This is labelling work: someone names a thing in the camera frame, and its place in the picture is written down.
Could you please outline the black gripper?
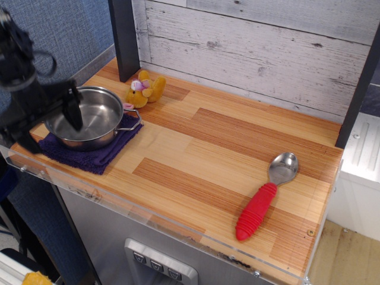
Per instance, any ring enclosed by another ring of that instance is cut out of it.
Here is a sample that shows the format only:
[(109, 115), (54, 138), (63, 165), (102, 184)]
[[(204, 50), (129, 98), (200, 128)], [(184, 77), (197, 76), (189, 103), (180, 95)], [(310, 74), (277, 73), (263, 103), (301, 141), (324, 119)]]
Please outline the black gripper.
[(42, 149), (29, 130), (61, 113), (79, 131), (83, 126), (80, 101), (75, 80), (46, 85), (35, 80), (28, 87), (11, 93), (9, 106), (1, 112), (1, 137), (15, 140), (31, 154), (39, 154)]

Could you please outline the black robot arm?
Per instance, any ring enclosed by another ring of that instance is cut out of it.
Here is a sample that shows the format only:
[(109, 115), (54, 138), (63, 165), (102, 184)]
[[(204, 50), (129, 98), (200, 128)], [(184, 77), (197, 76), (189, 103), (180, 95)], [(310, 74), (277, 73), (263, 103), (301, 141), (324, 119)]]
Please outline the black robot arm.
[(20, 29), (9, 12), (1, 9), (1, 89), (10, 93), (9, 105), (1, 112), (1, 145), (18, 143), (30, 153), (41, 153), (30, 130), (41, 121), (62, 114), (80, 130), (81, 95), (74, 80), (42, 85), (35, 68), (36, 52), (29, 34)]

